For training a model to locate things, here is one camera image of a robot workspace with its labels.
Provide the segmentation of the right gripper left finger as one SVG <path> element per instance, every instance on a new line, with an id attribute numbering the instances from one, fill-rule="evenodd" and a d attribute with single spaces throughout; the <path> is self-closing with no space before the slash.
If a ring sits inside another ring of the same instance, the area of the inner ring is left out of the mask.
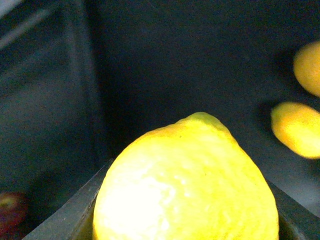
<path id="1" fill-rule="evenodd" d="M 104 166 L 83 185 L 60 209 L 24 237 L 25 240 L 91 240 L 93 213 L 97 195 L 108 169 Z"/>

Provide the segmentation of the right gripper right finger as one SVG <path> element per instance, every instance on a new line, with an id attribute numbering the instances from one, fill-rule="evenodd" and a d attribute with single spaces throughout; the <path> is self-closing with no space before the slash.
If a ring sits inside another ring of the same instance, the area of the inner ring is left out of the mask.
<path id="1" fill-rule="evenodd" d="M 279 214 L 280 240 L 320 240 L 320 218 L 267 181 Z"/>

